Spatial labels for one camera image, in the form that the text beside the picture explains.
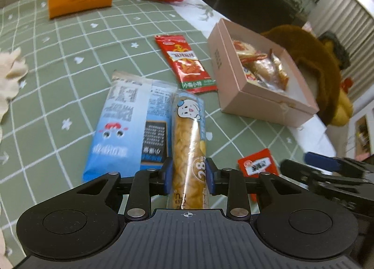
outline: round pad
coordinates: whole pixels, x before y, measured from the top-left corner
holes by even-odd
[[[311,260],[343,253],[358,235],[358,223],[350,211],[313,194],[275,198],[261,211],[256,224],[272,248]]]
[[[93,195],[74,197],[52,198],[21,215],[17,234],[27,254],[55,260],[82,258],[114,240],[120,229],[117,213]]]
[[[289,224],[296,230],[306,234],[318,234],[332,226],[330,216],[318,210],[304,209],[292,212]]]
[[[82,229],[86,222],[84,213],[65,209],[49,213],[43,220],[43,226],[56,234],[69,234]]]

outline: green checkered tablecloth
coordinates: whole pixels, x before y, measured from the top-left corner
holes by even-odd
[[[81,183],[114,70],[176,82],[154,35],[178,33],[214,73],[206,38],[168,4],[113,0],[111,8],[50,21],[47,0],[21,0],[5,7],[1,17],[1,50],[21,47],[29,66],[2,121],[0,145],[0,226],[15,265],[24,258],[15,230],[19,216]],[[236,167],[239,158],[263,148],[277,163],[301,160],[302,150],[286,127],[223,114],[216,92],[201,97],[207,154],[219,168]],[[164,207],[165,198],[154,197],[152,204]],[[211,197],[210,205],[225,208],[226,199]]]

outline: red snack packet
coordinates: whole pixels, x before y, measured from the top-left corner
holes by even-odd
[[[183,90],[192,93],[217,90],[216,81],[204,70],[183,35],[158,35],[155,40],[167,57]]]
[[[259,173],[264,171],[279,175],[269,149],[263,149],[260,152],[241,158],[237,163],[245,177],[257,178]],[[251,194],[251,199],[256,201],[256,195]]]

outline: pink box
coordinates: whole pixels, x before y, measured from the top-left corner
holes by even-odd
[[[264,53],[272,49],[289,76],[286,92],[278,93],[248,82],[232,39],[249,43]],[[213,28],[208,45],[223,112],[299,127],[319,111],[299,69],[278,44],[222,18]]]

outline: bread stick package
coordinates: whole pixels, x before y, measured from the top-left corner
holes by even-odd
[[[169,208],[206,209],[205,109],[194,94],[179,91],[172,115],[173,187]]]

